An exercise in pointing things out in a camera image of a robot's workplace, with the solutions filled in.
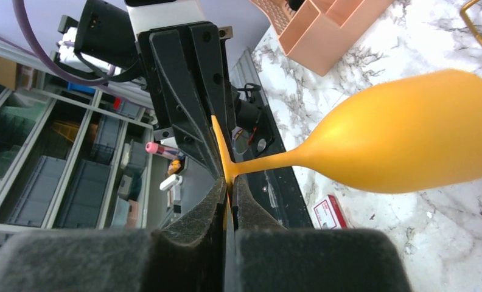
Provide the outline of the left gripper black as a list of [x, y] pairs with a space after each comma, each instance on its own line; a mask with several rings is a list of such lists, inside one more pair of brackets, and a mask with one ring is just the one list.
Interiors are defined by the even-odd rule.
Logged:
[[[125, 1], [125, 5], [134, 34], [142, 32], [140, 55], [162, 127], [170, 127], [180, 151], [217, 179], [220, 158], [195, 81], [195, 54], [208, 113], [216, 115], [223, 129], [233, 129], [234, 97], [222, 30], [202, 22], [205, 15], [199, 1]], [[152, 30], [189, 23], [195, 23], [190, 26], [191, 36], [188, 30]]]

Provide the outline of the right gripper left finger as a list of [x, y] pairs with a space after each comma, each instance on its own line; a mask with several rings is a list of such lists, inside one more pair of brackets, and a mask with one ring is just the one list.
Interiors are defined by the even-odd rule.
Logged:
[[24, 231], [0, 249], [0, 291], [220, 291], [226, 182], [164, 229]]

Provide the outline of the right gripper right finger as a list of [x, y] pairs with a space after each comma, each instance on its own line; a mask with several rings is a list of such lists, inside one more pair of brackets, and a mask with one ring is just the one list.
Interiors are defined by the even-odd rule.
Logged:
[[244, 178], [238, 199], [232, 291], [410, 291], [391, 240], [373, 229], [285, 228], [254, 199]]

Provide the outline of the yellow wine glass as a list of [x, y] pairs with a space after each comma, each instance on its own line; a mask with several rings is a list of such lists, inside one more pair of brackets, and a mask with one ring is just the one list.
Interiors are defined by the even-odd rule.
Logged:
[[336, 106], [296, 148], [231, 160], [219, 121], [212, 127], [228, 185], [223, 228], [234, 221], [234, 180], [301, 166], [348, 187], [408, 193], [482, 177], [482, 78], [446, 69], [382, 83]]

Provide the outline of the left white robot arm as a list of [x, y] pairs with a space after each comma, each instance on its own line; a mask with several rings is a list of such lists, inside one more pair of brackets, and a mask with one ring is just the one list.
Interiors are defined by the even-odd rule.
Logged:
[[236, 117], [225, 47], [230, 28], [208, 21], [198, 1], [126, 6], [87, 1], [75, 22], [74, 53], [89, 67], [86, 79], [142, 77], [155, 110], [154, 138], [174, 137], [188, 158], [233, 182], [228, 147]]

